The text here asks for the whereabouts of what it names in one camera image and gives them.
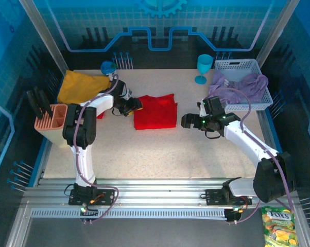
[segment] table surface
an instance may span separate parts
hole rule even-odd
[[[101,75],[99,70],[76,70]],[[253,177],[255,166],[225,138],[209,140],[204,132],[184,129],[181,117],[199,114],[196,103],[207,95],[213,71],[205,76],[205,85],[197,85],[196,69],[119,70],[120,80],[132,90],[133,97],[174,94],[178,103],[177,126],[173,129],[136,131],[133,116],[116,117],[106,111],[97,120],[97,136],[92,146],[93,169],[97,178],[232,178]],[[246,112],[235,112],[243,117]],[[264,140],[256,111],[245,125]],[[74,178],[73,155],[69,147],[52,145],[44,178]]]

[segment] blue plastic cup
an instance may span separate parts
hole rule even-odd
[[[207,73],[212,66],[213,58],[208,54],[202,54],[197,59],[197,69],[200,72],[200,76],[195,77],[197,84],[206,84],[206,78],[203,76]]]

